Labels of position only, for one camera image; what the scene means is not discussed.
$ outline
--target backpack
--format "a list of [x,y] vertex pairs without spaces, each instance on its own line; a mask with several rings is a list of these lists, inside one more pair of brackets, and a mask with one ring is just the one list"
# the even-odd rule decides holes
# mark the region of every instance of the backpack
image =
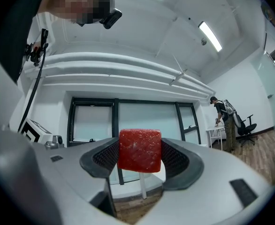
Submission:
[[237,111],[235,110],[233,105],[231,105],[228,100],[218,101],[217,103],[223,103],[224,104],[225,110],[221,110],[221,111],[227,113],[228,116],[232,115],[233,119],[235,121],[236,127],[240,128],[241,127],[241,121],[240,121],[239,115],[237,114]]

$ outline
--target ceiling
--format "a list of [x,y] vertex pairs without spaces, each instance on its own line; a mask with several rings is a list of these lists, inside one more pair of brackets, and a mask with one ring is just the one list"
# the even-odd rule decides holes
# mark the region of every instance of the ceiling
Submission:
[[[80,27],[52,23],[51,54],[102,52],[154,61],[203,82],[245,59],[262,42],[259,0],[115,0],[122,18],[109,30],[101,24]],[[205,21],[223,49],[217,52],[198,25]]]

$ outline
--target white table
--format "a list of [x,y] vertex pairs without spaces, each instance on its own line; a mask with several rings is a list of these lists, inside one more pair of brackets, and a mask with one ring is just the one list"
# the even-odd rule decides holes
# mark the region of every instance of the white table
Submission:
[[211,148],[213,148],[212,138],[217,138],[218,143],[219,143],[219,139],[221,140],[221,150],[223,151],[222,133],[221,133],[221,131],[223,130],[224,130],[223,124],[219,124],[218,126],[210,126],[206,129],[209,135],[209,145],[211,146]]

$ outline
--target security camera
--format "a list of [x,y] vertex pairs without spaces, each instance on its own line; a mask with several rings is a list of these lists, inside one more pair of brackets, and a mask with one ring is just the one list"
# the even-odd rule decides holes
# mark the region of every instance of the security camera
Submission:
[[205,38],[201,39],[201,45],[204,46],[207,43],[207,40]]

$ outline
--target door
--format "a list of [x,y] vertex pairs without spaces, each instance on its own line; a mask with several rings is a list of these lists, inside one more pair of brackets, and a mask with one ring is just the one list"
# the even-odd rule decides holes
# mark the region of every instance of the door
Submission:
[[275,63],[266,51],[262,51],[251,61],[251,64],[258,73],[267,93],[275,127]]

